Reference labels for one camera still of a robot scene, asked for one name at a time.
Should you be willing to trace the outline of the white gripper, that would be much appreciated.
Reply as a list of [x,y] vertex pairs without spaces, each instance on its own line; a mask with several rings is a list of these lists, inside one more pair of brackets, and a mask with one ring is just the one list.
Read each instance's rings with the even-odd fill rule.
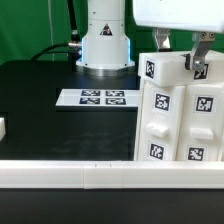
[[171,51],[169,29],[203,31],[193,34],[187,70],[203,70],[215,33],[224,33],[224,0],[133,0],[133,16],[138,26],[158,27],[152,33],[158,52]]

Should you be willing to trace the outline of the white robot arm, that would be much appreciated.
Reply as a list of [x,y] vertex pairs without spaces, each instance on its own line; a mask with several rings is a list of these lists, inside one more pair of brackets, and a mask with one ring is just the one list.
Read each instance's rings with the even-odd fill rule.
[[[77,65],[96,71],[127,68],[130,40],[125,34],[125,0],[87,0],[88,31],[82,38],[82,57]],[[151,27],[161,48],[171,30],[196,33],[186,59],[191,70],[204,67],[205,56],[217,33],[224,33],[224,0],[132,0],[138,26]]]

